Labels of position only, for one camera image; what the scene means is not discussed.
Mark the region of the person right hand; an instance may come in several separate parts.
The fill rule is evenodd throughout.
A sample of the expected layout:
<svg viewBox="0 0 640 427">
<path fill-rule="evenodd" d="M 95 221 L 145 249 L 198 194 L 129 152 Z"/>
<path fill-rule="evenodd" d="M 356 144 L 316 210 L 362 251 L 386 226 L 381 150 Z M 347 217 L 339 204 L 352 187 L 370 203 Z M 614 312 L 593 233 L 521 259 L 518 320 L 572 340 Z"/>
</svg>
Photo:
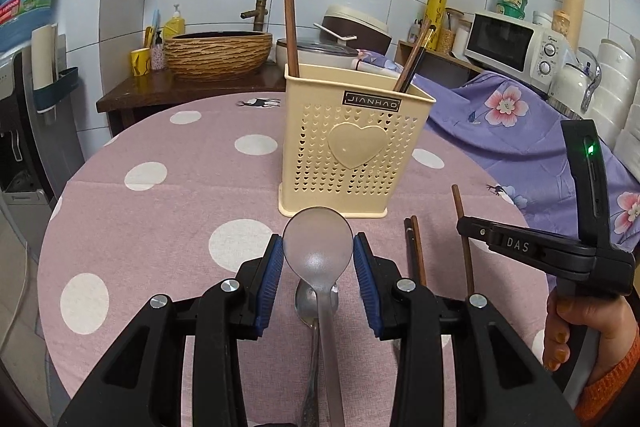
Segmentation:
<svg viewBox="0 0 640 427">
<path fill-rule="evenodd" d="M 634 344 L 638 323 L 624 297 L 602 300 L 592 297 L 558 296 L 552 291 L 548 299 L 544 326 L 542 364 L 555 372 L 570 357 L 570 326 L 588 326 L 600 333 L 596 364 L 589 377 L 593 384 L 623 361 Z"/>
</svg>

